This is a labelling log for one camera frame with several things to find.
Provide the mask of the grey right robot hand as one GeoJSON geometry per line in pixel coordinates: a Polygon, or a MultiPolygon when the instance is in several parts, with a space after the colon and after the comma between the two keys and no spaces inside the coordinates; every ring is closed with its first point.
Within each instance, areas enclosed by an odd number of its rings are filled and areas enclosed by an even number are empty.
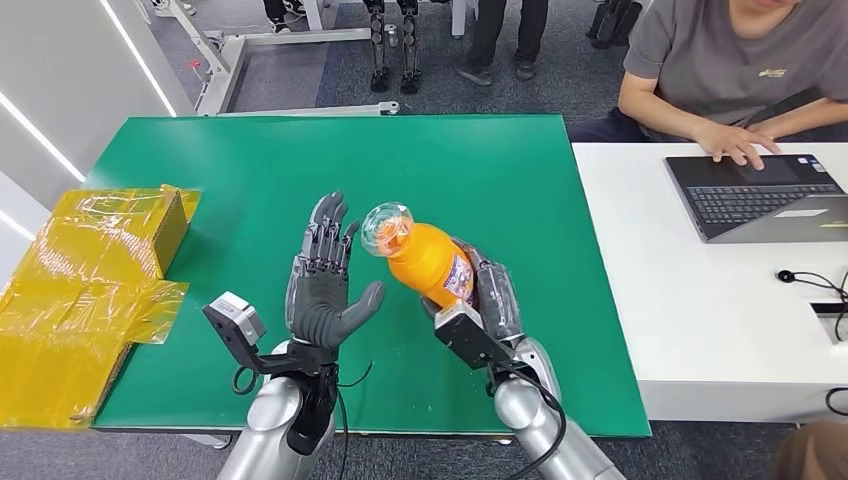
{"type": "Polygon", "coordinates": [[[473,302],[484,330],[501,343],[517,346],[525,334],[509,272],[475,246],[456,237],[452,240],[471,262],[475,275],[473,302]]]}

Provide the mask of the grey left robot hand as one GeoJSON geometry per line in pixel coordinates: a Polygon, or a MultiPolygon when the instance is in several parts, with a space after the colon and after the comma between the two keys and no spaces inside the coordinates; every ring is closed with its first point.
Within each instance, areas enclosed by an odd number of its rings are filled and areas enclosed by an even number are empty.
{"type": "Polygon", "coordinates": [[[385,285],[371,282],[356,301],[349,299],[349,264],[359,223],[344,223],[342,191],[314,206],[301,249],[292,262],[285,296],[285,322],[292,338],[336,350],[380,309],[385,285]]]}

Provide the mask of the person's right hand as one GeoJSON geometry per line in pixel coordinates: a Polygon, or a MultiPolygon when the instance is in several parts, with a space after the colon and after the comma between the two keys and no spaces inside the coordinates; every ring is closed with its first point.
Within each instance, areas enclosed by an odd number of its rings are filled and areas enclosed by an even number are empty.
{"type": "Polygon", "coordinates": [[[765,168],[764,160],[756,149],[764,148],[770,154],[780,154],[777,144],[767,136],[744,128],[706,121],[696,126],[691,139],[708,154],[714,163],[729,159],[738,166],[751,166],[754,170],[765,168]]]}

